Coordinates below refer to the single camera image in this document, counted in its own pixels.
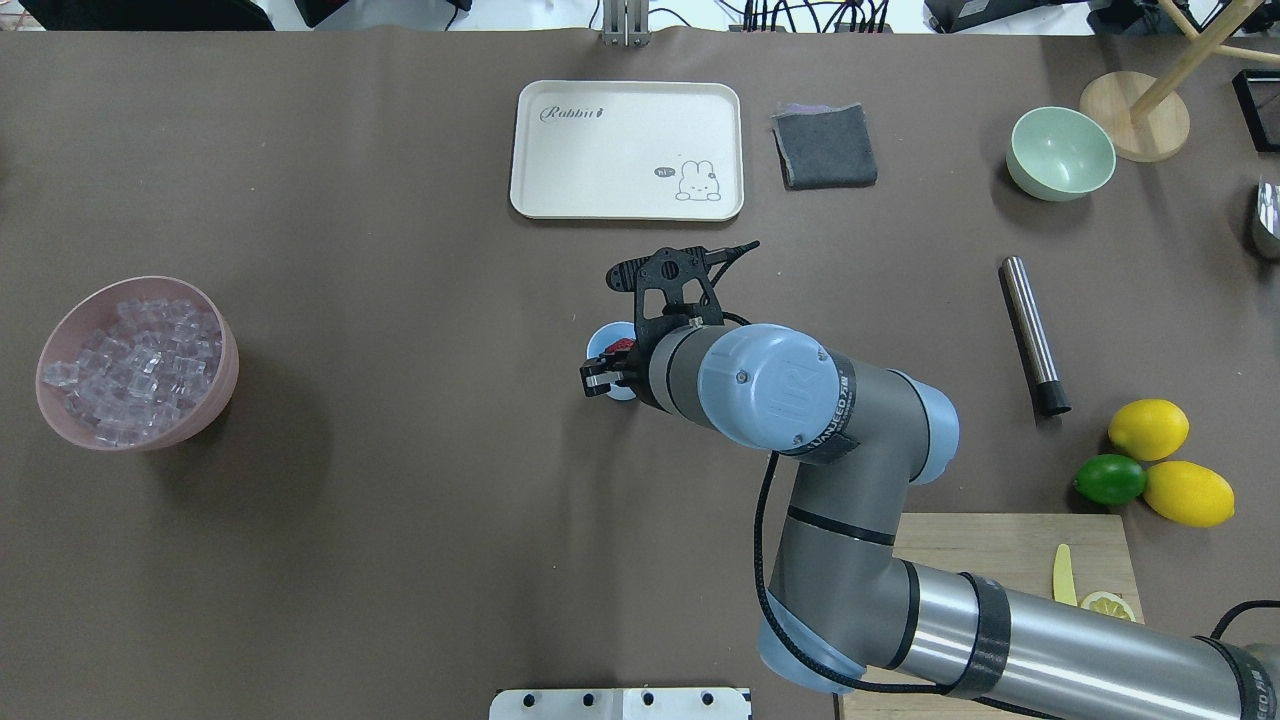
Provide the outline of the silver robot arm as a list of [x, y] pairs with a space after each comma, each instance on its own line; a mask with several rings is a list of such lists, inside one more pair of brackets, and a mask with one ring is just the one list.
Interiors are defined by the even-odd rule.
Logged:
[[819, 692], [920, 694], [1034, 719], [1275, 719], [1277, 652], [1219, 634], [1179, 638], [897, 556], [908, 489], [940, 478], [959, 443], [938, 389], [786, 325], [726, 313], [716, 281], [746, 246], [663, 247], [613, 265], [634, 297], [634, 341], [589, 357], [609, 387], [737, 445], [797, 462], [780, 547], [764, 569], [753, 523], [758, 647]]

